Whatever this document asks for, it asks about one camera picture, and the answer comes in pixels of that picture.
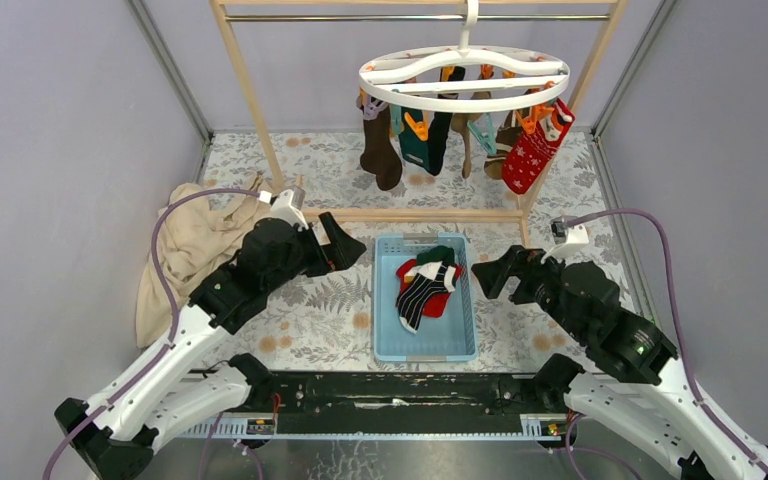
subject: white drying rack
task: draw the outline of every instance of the white drying rack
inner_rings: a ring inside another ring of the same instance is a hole
[[[269,162],[274,187],[286,186],[284,173],[278,164],[269,130],[263,117],[248,67],[243,59],[232,24],[250,22],[358,22],[358,21],[458,21],[464,22],[465,15],[240,15],[229,14],[228,6],[248,5],[460,5],[464,0],[209,0],[219,26],[219,33],[228,51],[234,73],[246,97],[249,111],[254,120],[260,144]],[[622,17],[628,0],[482,0],[484,4],[603,4],[608,11],[602,15],[574,14],[522,14],[522,15],[479,15],[481,21],[600,21],[602,28],[590,49],[578,81],[572,90],[569,107],[573,112],[581,103],[590,83],[593,81],[602,56],[607,50],[611,37]],[[434,222],[434,223],[517,223],[522,232],[523,245],[530,244],[528,237],[528,215],[537,200],[537,195],[546,175],[547,166],[537,181],[524,195],[517,197],[516,209],[420,209],[420,208],[310,208],[304,214],[315,219],[322,212],[331,212],[340,222]]]

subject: wooden frame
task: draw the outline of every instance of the wooden frame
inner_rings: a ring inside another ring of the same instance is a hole
[[[459,5],[463,0],[209,0],[216,24],[231,66],[237,75],[240,89],[246,97],[249,111],[254,120],[255,129],[269,162],[272,173],[273,186],[283,189],[286,186],[284,173],[278,164],[275,149],[266,127],[263,110],[257,100],[254,84],[249,75],[248,67],[240,50],[237,37],[234,34],[231,21],[228,18],[226,6],[228,5]],[[481,0],[485,4],[602,4],[609,5],[607,21],[602,23],[599,34],[593,43],[581,75],[572,90],[569,101],[570,109],[575,112],[581,104],[581,99],[587,93],[593,82],[596,70],[602,61],[602,57],[608,48],[611,37],[616,31],[617,24],[625,12],[628,0]],[[305,209],[305,216],[316,218],[323,211],[331,212],[335,218],[343,222],[435,222],[435,223],[516,223],[520,226],[523,245],[530,243],[528,235],[528,215],[537,201],[537,195],[551,168],[551,163],[537,178],[537,181],[524,195],[517,197],[517,209],[515,210],[482,210],[482,209],[411,209],[411,208],[328,208]]]

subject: robotic arm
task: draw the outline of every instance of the robotic arm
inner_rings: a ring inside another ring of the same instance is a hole
[[[648,408],[610,383],[555,354],[535,380],[547,404],[591,416],[683,480],[762,480],[768,476],[702,411],[688,388],[675,345],[654,323],[622,308],[619,286],[593,262],[566,265],[542,249],[512,246],[498,260],[473,266],[485,296],[498,298],[510,277],[510,301],[537,304],[585,348],[607,375],[638,394]],[[716,417],[768,464],[768,446],[751,438],[704,394]]]
[[[211,377],[168,394],[202,355],[263,311],[278,287],[298,275],[345,270],[366,251],[330,213],[319,217],[330,241],[320,245],[299,210],[302,194],[291,189],[268,199],[270,217],[255,224],[234,257],[210,274],[181,309],[174,344],[169,345],[167,330],[100,392],[86,401],[69,398],[57,408],[55,418],[68,434],[87,420],[88,412],[104,407],[72,441],[99,478],[135,478],[169,440],[204,418],[269,401],[269,371],[250,354],[237,355]],[[140,377],[146,367],[150,374]],[[108,404],[129,383],[130,389]]]

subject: hanger hook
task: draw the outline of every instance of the hanger hook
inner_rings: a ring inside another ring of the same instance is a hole
[[[464,13],[464,24],[461,28],[461,41],[458,44],[458,51],[465,53],[469,51],[469,31],[478,22],[478,0],[466,0],[466,13]]]

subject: red christmas sock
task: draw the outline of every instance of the red christmas sock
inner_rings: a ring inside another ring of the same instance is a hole
[[[405,279],[405,275],[415,266],[416,259],[412,258],[396,270],[396,276],[399,277],[399,280],[402,282],[401,287],[399,288],[400,294],[410,286],[410,282]],[[455,265],[455,280],[457,280],[462,273],[463,268],[459,265]],[[446,310],[446,303],[449,301],[451,295],[452,294],[448,292],[434,295],[428,300],[428,303],[425,304],[425,308],[422,309],[422,314],[430,318],[442,317],[443,311]]]
[[[575,120],[560,99],[553,106],[555,111],[537,122],[534,133],[522,131],[519,140],[505,158],[502,180],[517,195],[527,192],[549,165]]]

